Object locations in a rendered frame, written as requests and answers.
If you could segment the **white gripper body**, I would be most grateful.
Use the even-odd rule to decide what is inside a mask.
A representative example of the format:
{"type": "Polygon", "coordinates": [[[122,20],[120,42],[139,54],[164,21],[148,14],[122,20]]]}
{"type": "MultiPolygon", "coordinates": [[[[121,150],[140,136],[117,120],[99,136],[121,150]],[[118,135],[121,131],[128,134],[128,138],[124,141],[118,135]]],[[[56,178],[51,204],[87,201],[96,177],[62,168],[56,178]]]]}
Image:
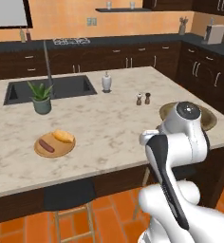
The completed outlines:
{"type": "Polygon", "coordinates": [[[145,145],[152,137],[158,134],[159,134],[158,129],[143,131],[139,137],[140,145],[145,145]]]}

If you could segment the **dark brown wooden bowl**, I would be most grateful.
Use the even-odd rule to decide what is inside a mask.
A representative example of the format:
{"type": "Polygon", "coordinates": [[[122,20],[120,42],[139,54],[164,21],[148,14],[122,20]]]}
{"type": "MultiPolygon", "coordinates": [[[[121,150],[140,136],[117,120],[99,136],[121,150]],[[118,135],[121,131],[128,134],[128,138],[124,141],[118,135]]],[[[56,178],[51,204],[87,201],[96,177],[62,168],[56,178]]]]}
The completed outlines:
{"type": "MultiPolygon", "coordinates": [[[[160,118],[162,120],[164,120],[174,106],[175,106],[175,103],[167,103],[167,104],[163,105],[159,109],[160,118]]],[[[212,111],[210,111],[209,109],[207,109],[207,108],[205,108],[201,105],[198,108],[201,111],[201,127],[202,127],[202,129],[204,131],[211,130],[217,124],[216,115],[212,111]]]]}

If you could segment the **golden bread bun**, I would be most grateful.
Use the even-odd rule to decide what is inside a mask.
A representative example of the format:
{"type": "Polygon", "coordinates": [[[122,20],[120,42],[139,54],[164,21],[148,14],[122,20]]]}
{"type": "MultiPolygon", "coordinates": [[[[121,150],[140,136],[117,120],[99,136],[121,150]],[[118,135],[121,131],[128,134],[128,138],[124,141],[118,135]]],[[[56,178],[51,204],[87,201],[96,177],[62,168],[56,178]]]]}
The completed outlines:
{"type": "Polygon", "coordinates": [[[57,129],[52,133],[52,136],[59,141],[65,142],[65,143],[72,143],[75,139],[75,137],[71,134],[69,134],[66,131],[57,129]]]}

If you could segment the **light wooden plate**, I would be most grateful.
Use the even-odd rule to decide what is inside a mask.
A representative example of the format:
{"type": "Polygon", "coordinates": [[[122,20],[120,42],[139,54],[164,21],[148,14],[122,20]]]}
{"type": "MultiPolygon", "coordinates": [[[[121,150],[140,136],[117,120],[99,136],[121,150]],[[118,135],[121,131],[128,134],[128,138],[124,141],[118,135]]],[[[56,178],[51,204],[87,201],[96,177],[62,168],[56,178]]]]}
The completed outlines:
{"type": "Polygon", "coordinates": [[[76,139],[72,143],[65,143],[59,140],[56,140],[52,136],[52,132],[46,133],[43,136],[41,136],[36,142],[34,142],[34,151],[41,157],[45,158],[58,158],[66,155],[69,153],[76,144],[76,139]],[[39,139],[44,140],[46,143],[48,143],[50,146],[54,148],[53,153],[49,153],[46,149],[44,149],[39,144],[39,139]]]}

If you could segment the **brown sausage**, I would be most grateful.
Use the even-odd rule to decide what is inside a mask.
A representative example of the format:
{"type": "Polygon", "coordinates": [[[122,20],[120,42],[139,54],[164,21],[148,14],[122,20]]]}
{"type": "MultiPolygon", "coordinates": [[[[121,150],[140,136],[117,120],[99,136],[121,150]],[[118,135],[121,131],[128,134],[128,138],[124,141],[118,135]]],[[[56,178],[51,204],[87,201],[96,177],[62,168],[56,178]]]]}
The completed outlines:
{"type": "Polygon", "coordinates": [[[39,139],[39,144],[46,149],[49,153],[53,153],[54,152],[54,148],[52,146],[50,146],[48,143],[46,143],[44,140],[39,139]]]}

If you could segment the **dark wood kitchen island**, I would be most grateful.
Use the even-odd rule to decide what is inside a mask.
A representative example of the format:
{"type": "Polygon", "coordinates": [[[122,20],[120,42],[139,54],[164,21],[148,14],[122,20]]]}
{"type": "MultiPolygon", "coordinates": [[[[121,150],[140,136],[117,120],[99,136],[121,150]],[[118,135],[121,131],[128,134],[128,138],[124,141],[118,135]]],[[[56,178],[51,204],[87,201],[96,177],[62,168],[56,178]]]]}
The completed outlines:
{"type": "MultiPolygon", "coordinates": [[[[224,147],[211,150],[204,161],[192,165],[196,168],[196,172],[186,179],[198,187],[200,191],[199,204],[208,208],[215,207],[224,189],[224,147]]],[[[95,189],[95,198],[140,187],[146,166],[147,164],[144,164],[90,177],[95,189]]],[[[45,212],[45,188],[1,196],[0,222],[45,212]]]]}

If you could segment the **white soap dispenser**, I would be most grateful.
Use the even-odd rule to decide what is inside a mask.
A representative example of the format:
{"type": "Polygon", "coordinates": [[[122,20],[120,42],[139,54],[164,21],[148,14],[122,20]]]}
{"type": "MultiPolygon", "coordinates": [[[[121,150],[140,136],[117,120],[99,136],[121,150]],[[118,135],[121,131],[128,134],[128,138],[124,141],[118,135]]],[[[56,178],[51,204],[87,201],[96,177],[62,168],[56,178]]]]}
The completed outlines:
{"type": "Polygon", "coordinates": [[[111,85],[112,85],[112,78],[108,74],[108,72],[105,72],[105,74],[102,77],[103,92],[109,93],[111,91],[111,85]]]}

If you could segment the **dark wood side cupboards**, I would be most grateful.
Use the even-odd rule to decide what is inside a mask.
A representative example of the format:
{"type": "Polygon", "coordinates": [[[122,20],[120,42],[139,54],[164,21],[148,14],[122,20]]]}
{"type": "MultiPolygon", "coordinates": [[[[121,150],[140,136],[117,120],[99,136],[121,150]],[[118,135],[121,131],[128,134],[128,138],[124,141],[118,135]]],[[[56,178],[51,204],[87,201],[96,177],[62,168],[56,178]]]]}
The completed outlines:
{"type": "Polygon", "coordinates": [[[224,115],[224,57],[182,42],[176,82],[224,115]]]}

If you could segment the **dark wood base cupboards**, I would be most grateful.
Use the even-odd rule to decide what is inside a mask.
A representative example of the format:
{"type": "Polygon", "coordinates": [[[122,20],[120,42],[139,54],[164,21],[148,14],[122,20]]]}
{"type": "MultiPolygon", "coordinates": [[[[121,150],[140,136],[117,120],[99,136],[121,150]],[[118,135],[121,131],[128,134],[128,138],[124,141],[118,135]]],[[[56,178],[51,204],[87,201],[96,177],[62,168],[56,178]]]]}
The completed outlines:
{"type": "MultiPolygon", "coordinates": [[[[50,72],[81,73],[151,66],[173,79],[177,74],[179,41],[95,47],[47,46],[50,72]]],[[[21,44],[0,50],[0,80],[47,75],[44,46],[21,44]]]]}

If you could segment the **dark sink basin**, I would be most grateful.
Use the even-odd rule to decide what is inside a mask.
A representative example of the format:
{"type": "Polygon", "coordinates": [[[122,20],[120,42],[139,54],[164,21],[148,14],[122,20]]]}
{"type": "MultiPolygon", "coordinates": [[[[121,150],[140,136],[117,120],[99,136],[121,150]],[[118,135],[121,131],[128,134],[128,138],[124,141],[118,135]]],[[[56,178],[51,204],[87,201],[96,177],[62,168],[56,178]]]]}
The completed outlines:
{"type": "MultiPolygon", "coordinates": [[[[86,75],[53,78],[52,81],[56,99],[95,95],[97,93],[86,75]]],[[[4,105],[30,103],[31,97],[32,91],[27,81],[9,82],[4,105]]]]}

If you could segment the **grey pot with utensils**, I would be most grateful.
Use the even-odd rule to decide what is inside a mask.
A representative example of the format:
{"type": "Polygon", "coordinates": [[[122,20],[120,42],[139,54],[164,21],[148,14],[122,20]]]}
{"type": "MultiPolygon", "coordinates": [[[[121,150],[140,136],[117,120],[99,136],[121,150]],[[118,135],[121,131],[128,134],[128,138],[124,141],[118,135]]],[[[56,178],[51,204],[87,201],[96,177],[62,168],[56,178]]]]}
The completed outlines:
{"type": "Polygon", "coordinates": [[[179,22],[180,22],[180,25],[179,25],[178,34],[179,35],[184,35],[185,34],[185,30],[186,30],[186,24],[188,23],[188,18],[186,16],[184,18],[180,17],[179,18],[179,22]]]}

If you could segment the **green plant in grey pot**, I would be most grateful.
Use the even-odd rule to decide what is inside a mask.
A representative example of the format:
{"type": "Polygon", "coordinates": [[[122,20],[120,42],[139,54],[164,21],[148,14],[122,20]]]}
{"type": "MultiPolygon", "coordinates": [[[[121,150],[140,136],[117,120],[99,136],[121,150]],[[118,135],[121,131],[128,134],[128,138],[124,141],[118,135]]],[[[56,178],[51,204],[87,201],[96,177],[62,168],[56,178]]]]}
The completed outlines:
{"type": "Polygon", "coordinates": [[[44,83],[33,84],[28,82],[28,87],[32,91],[32,102],[34,110],[40,115],[46,115],[51,111],[50,91],[52,87],[45,87],[44,83]]]}

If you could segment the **white countertop appliance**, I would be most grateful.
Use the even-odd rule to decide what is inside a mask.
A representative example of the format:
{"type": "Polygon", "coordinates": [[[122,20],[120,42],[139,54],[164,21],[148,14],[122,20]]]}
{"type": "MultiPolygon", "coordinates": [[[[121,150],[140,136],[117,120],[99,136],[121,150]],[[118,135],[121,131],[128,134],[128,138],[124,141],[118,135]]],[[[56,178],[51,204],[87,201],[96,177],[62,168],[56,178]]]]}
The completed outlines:
{"type": "Polygon", "coordinates": [[[218,45],[224,41],[224,25],[215,25],[214,20],[206,27],[202,40],[204,45],[218,45]]]}

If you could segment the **grey sink tap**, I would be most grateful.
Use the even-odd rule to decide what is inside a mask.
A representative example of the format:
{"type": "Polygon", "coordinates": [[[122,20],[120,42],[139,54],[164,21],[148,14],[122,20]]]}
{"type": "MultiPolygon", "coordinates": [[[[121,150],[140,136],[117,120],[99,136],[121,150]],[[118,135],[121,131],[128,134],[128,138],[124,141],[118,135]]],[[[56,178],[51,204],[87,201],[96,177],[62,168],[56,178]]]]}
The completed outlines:
{"type": "Polygon", "coordinates": [[[51,88],[50,88],[50,97],[51,97],[51,99],[55,99],[54,82],[52,80],[52,76],[51,76],[51,72],[50,72],[46,40],[43,41],[43,46],[44,46],[44,53],[45,53],[45,59],[46,59],[46,65],[47,65],[48,82],[49,82],[49,85],[51,86],[51,88]]]}

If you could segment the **hob with white grates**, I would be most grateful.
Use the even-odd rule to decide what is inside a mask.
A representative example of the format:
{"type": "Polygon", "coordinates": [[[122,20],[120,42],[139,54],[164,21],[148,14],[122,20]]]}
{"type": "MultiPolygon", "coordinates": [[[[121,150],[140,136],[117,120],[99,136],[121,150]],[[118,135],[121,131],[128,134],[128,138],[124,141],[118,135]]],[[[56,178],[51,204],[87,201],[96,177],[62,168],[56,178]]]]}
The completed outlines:
{"type": "Polygon", "coordinates": [[[87,38],[55,38],[52,40],[56,46],[67,46],[67,45],[88,45],[90,40],[87,38]]]}

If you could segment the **black framed window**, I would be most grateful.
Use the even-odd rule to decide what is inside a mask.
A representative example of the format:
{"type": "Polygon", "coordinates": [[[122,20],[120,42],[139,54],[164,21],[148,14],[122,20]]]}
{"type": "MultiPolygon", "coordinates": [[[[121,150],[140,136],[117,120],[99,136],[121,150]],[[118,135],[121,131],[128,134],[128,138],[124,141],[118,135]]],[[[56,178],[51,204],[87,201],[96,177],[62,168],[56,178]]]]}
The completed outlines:
{"type": "Polygon", "coordinates": [[[0,29],[32,28],[28,0],[0,0],[0,29]]]}

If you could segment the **grey wall socket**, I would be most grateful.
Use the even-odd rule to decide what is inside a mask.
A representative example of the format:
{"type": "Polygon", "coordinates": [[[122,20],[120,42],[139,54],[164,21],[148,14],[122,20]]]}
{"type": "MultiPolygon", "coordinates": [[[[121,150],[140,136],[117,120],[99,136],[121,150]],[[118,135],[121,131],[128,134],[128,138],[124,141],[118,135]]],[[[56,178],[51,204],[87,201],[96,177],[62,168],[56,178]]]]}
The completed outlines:
{"type": "Polygon", "coordinates": [[[96,18],[92,18],[92,17],[89,17],[86,19],[86,25],[88,27],[90,26],[96,26],[97,25],[97,19],[96,18]]]}

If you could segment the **dark wall shelf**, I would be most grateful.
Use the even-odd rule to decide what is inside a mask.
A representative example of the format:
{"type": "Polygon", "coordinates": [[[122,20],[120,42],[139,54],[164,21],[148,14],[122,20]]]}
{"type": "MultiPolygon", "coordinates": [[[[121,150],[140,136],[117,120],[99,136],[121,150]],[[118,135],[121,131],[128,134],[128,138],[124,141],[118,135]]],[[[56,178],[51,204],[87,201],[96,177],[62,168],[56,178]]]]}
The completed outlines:
{"type": "Polygon", "coordinates": [[[146,12],[146,11],[152,11],[151,9],[145,9],[145,8],[116,8],[116,9],[95,9],[98,12],[146,12]]]}

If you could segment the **dark wood wall cupboards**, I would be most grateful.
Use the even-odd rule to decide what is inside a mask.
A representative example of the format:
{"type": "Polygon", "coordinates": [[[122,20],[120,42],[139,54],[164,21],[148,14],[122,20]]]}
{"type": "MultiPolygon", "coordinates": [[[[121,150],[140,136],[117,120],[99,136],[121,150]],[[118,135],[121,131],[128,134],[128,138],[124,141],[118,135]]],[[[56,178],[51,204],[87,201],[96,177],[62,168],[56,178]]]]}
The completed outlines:
{"type": "Polygon", "coordinates": [[[224,16],[224,0],[142,0],[142,7],[154,11],[192,10],[224,16]]]}

